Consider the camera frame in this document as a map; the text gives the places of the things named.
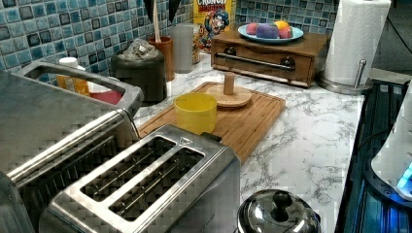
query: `wooden cutting board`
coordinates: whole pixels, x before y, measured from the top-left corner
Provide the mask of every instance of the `wooden cutting board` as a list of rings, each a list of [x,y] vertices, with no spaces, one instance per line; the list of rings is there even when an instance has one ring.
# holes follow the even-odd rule
[[[193,91],[205,92],[217,83],[204,83]],[[212,134],[222,137],[221,143],[232,148],[240,161],[246,162],[260,140],[285,109],[286,101],[251,90],[252,99],[236,109],[218,108],[215,130]],[[173,105],[145,122],[138,129],[140,137],[145,137],[161,125],[176,125]]]

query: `white marble surface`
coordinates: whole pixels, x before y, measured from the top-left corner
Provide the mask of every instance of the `white marble surface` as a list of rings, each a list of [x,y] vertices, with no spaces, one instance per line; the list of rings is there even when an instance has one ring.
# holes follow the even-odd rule
[[[223,82],[210,56],[189,74],[167,83],[168,98],[141,108],[137,126],[154,117],[180,94],[204,82]],[[241,170],[241,201],[258,190],[284,189],[305,200],[322,219],[323,232],[334,232],[352,148],[361,115],[362,96],[329,92],[313,83],[308,89],[236,76],[236,85],[286,100],[286,108]]]

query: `stovetop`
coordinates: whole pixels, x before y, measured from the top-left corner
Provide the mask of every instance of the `stovetop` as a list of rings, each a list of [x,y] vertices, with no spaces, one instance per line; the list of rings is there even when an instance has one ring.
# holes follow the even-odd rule
[[[389,199],[364,172],[388,138],[406,90],[406,84],[374,81],[365,95],[335,232],[412,232],[412,208],[407,207],[412,204]]]

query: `fruit bowl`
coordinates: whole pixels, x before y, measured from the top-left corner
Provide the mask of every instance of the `fruit bowl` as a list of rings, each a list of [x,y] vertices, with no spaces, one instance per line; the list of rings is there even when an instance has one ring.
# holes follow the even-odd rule
[[[289,42],[289,41],[293,41],[296,40],[300,37],[303,36],[303,31],[300,30],[299,28],[296,27],[292,27],[292,37],[288,38],[288,39],[265,39],[265,38],[259,38],[256,35],[249,35],[248,33],[246,33],[246,27],[248,25],[243,25],[240,26],[237,31],[244,37],[246,37],[247,39],[253,40],[253,41],[257,41],[257,42],[262,42],[262,43],[268,43],[268,44],[282,44],[285,42]]]

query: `yellow cup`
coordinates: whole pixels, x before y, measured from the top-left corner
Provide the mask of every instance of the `yellow cup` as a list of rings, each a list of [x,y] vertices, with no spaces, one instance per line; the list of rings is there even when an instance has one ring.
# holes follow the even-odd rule
[[[208,94],[191,92],[174,101],[177,125],[195,134],[211,133],[216,125],[216,99]]]

